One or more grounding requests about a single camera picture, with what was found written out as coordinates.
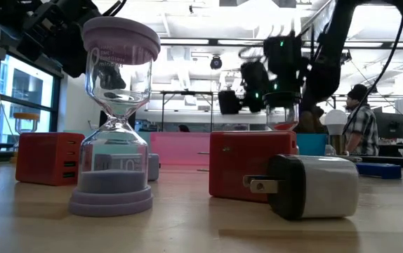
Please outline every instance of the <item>usb port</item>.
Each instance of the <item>usb port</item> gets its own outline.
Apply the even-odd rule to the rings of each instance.
[[[69,177],[75,177],[75,172],[65,172],[62,174],[62,177],[67,179]]]
[[[64,162],[64,167],[75,167],[76,165],[76,162]]]

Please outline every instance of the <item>pink box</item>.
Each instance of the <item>pink box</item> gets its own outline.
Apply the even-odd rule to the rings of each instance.
[[[210,133],[152,132],[152,153],[159,155],[161,164],[209,165]]]

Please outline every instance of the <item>wooden table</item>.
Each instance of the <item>wooden table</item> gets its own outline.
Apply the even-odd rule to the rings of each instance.
[[[403,179],[361,178],[349,219],[288,222],[264,204],[208,194],[197,168],[162,169],[152,210],[86,218],[67,213],[73,187],[16,183],[0,166],[0,253],[403,253]]]

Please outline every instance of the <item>monitor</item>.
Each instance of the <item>monitor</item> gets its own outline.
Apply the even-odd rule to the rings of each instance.
[[[403,138],[403,115],[375,112],[379,138]]]

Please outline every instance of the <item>plaid shirt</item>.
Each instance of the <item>plaid shirt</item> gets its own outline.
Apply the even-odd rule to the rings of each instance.
[[[375,114],[370,110],[369,105],[363,105],[359,109],[359,112],[353,110],[348,116],[348,120],[350,120],[355,113],[357,113],[356,117],[348,127],[345,136],[347,140],[350,140],[351,133],[358,133],[362,135],[362,139],[352,154],[378,155],[378,127],[376,125]]]

